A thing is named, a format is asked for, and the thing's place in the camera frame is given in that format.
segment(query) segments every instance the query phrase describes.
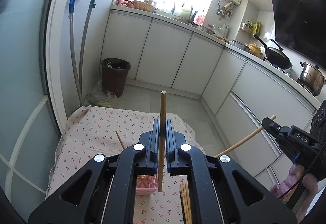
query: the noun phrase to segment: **blue handle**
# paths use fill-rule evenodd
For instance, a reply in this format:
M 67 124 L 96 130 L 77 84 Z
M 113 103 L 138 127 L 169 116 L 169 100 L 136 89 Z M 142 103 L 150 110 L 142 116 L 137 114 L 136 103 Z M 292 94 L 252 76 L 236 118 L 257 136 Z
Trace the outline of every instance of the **blue handle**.
M 69 13 L 74 13 L 76 0 L 70 0 L 69 2 Z

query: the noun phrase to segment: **wicker basket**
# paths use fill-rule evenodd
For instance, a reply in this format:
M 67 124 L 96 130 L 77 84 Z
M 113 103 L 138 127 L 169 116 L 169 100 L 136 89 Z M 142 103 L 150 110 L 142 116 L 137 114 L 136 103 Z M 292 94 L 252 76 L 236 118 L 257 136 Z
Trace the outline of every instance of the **wicker basket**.
M 156 192 L 159 188 L 159 182 L 157 180 L 157 175 L 145 176 L 141 175 L 142 178 L 147 177 L 146 180 L 140 185 L 141 179 L 137 177 L 136 185 L 136 196 L 149 196 Z
M 151 4 L 145 2 L 135 0 L 132 3 L 134 5 L 134 9 L 143 10 L 151 13 L 156 10 L 156 8 L 154 8 Z

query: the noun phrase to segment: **round silver pivot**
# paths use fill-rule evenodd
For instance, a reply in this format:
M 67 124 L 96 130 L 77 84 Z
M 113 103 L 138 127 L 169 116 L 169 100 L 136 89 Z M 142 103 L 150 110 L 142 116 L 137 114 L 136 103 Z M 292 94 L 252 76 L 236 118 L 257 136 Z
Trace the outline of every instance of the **round silver pivot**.
M 144 147 L 145 146 L 143 144 L 138 143 L 134 145 L 134 150 L 142 150 Z
M 182 149 L 183 151 L 189 151 L 191 149 L 191 146 L 189 144 L 182 144 L 180 146 L 180 149 Z
M 94 160 L 97 161 L 97 162 L 101 162 L 101 161 L 104 161 L 105 159 L 105 156 L 103 154 L 97 154 L 95 157 L 94 157 Z
M 221 161 L 221 162 L 225 162 L 225 163 L 227 163 L 227 162 L 230 161 L 230 157 L 227 156 L 227 155 L 222 155 L 222 156 L 220 157 L 220 161 Z

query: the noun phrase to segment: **baseboard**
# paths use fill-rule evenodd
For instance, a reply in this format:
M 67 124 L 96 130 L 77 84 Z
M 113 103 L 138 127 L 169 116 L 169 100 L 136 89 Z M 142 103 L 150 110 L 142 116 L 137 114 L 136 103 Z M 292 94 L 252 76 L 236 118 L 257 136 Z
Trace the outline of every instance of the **baseboard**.
M 152 83 L 148 83 L 148 82 L 144 82 L 144 81 L 136 81 L 134 79 L 129 79 L 129 78 L 126 80 L 126 84 L 139 86 L 139 87 L 147 88 L 147 89 L 159 90 L 159 91 L 165 90 L 166 92 L 168 92 L 170 94 L 180 95 L 180 96 L 189 97 L 189 98 L 193 98 L 193 99 L 197 99 L 197 100 L 200 100 L 202 98 L 202 96 L 199 94 L 193 94 L 193 93 L 185 92 L 183 90 L 172 89 L 172 88 L 168 88 L 165 86 L 152 84 Z
M 201 102 L 202 102 L 202 104 L 203 104 L 205 110 L 207 111 L 209 117 L 211 118 L 211 120 L 212 120 L 214 126 L 216 127 L 216 130 L 217 130 L 217 132 L 219 133 L 219 135 L 220 135 L 220 137 L 221 137 L 221 139 L 222 139 L 222 141 L 223 141 L 223 143 L 224 143 L 226 149 L 228 149 L 229 147 L 231 147 L 231 145 L 230 145 L 230 143 L 229 143 L 227 137 L 225 136 L 224 131 L 222 130 L 220 124 L 219 124 L 218 121 L 216 120 L 216 118 L 215 118 L 213 112 L 212 112 L 211 109 L 209 108 L 209 106 L 208 106 L 208 104 L 207 104 L 207 102 L 205 101 L 204 98 L 201 98 Z M 229 153 L 229 155 L 232 157 L 232 159 L 234 159 L 237 163 L 239 163 L 239 159 L 237 158 L 237 155 L 234 153 L 234 151 L 231 151 L 231 152 Z

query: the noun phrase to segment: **hand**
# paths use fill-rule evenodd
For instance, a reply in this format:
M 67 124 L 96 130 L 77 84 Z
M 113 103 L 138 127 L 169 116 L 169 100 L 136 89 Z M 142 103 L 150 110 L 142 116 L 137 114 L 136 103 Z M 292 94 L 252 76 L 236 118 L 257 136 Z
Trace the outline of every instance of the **hand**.
M 299 166 L 293 164 L 289 170 L 288 177 L 281 182 L 280 185 L 275 184 L 270 188 L 270 192 L 276 197 L 280 197 L 287 190 L 289 190 L 298 180 Z M 300 205 L 299 209 L 295 213 L 298 223 L 305 217 L 307 209 L 309 208 L 312 200 L 318 193 L 317 178 L 311 173 L 307 173 L 302 179 L 303 186 L 308 190 L 308 195 Z

